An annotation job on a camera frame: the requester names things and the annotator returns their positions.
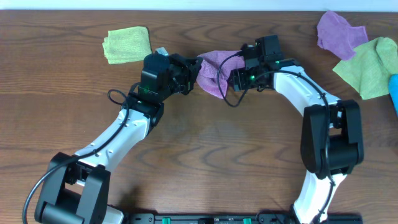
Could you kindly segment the purple cloth with white tag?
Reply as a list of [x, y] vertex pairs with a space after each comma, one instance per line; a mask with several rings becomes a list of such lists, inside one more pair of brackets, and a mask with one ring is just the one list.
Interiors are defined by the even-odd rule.
[[[201, 70], [199, 71], [196, 82], [204, 91], [219, 99], [223, 98], [216, 81], [217, 71], [222, 61], [235, 53], [237, 53], [236, 50], [214, 50], [199, 55], [199, 57], [203, 58], [203, 61], [201, 63]], [[231, 71], [237, 68], [243, 68], [244, 66], [245, 63], [243, 57], [233, 57], [223, 64], [221, 71], [219, 72], [219, 83], [224, 95], [226, 95]]]

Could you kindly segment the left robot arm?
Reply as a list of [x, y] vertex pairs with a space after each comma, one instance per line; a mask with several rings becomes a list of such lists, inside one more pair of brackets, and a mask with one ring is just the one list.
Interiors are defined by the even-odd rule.
[[124, 212], [109, 205], [111, 173], [125, 155], [157, 126], [164, 100], [189, 94], [201, 57], [159, 52], [144, 59], [141, 80], [123, 93], [112, 124], [89, 145], [69, 156], [56, 154], [35, 184], [40, 189], [34, 218], [39, 223], [125, 223]]

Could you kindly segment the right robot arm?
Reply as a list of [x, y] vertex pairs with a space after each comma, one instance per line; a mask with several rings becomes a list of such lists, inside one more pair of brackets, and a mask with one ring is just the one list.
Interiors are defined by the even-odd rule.
[[362, 223], [361, 215], [328, 214], [338, 186], [364, 159], [361, 113], [316, 84], [294, 58], [285, 58], [277, 35], [244, 44], [244, 67], [231, 71], [234, 90], [275, 90], [302, 115], [300, 156], [306, 168], [297, 200], [287, 213], [259, 212], [258, 223]]

